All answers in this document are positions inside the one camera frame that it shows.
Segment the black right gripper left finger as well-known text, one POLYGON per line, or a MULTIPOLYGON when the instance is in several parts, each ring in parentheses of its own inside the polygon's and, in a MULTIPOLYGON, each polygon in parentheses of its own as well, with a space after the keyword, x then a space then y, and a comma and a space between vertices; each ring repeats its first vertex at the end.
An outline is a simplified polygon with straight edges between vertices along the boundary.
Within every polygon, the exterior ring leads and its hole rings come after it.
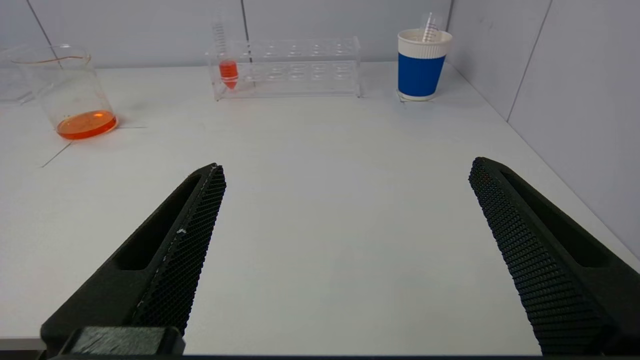
POLYGON ((172 327, 185 333, 224 194, 211 163, 189 174, 41 326, 56 356, 85 327, 172 327))

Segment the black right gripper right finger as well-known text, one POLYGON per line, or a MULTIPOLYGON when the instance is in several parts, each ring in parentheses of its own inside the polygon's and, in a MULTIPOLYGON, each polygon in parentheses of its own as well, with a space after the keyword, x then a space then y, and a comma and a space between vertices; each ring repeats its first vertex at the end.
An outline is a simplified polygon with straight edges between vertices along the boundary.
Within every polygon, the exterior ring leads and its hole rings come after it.
POLYGON ((504 164, 468 177, 545 356, 637 356, 640 276, 504 164))

